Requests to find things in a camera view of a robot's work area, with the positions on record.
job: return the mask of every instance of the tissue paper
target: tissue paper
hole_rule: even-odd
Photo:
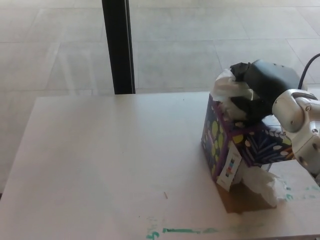
[[[254,193],[260,194],[270,206],[275,207],[280,201],[285,200],[286,185],[279,176],[258,166],[247,167],[245,164],[239,167],[239,174],[244,185]]]

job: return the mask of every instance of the tissue box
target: tissue box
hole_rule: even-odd
[[[209,95],[201,138],[213,180],[229,191],[240,183],[240,164],[248,167],[294,159],[290,140],[274,116],[255,125],[233,122],[221,111],[221,103]]]

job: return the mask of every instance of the black pole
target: black pole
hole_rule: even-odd
[[[129,0],[102,0],[114,94],[135,94]]]

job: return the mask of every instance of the green marker stain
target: green marker stain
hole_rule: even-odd
[[[312,186],[311,188],[312,188],[313,190],[320,191],[320,187],[319,187],[319,186]]]
[[[193,230],[190,228],[180,228],[180,229],[175,229],[175,228],[164,228],[162,230],[163,233],[185,233],[185,234],[200,234],[201,231],[198,230]]]
[[[286,199],[288,199],[288,200],[293,200],[294,197],[293,197],[292,195],[290,195],[290,194],[287,194],[287,195],[286,195]]]
[[[203,234],[213,234],[213,233],[217,233],[217,232],[218,232],[218,230],[213,227],[207,228],[202,231]]]
[[[154,231],[152,234],[147,235],[145,238],[146,238],[146,239],[155,240],[155,237],[156,237],[156,238],[159,238],[159,236],[160,236],[160,234],[159,234],[158,232]]]

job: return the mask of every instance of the gray floor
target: gray floor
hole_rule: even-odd
[[[256,59],[301,74],[320,0],[130,0],[138,93],[206,91]],[[309,84],[320,84],[320,60]],[[0,0],[0,192],[37,97],[113,94],[101,0]]]

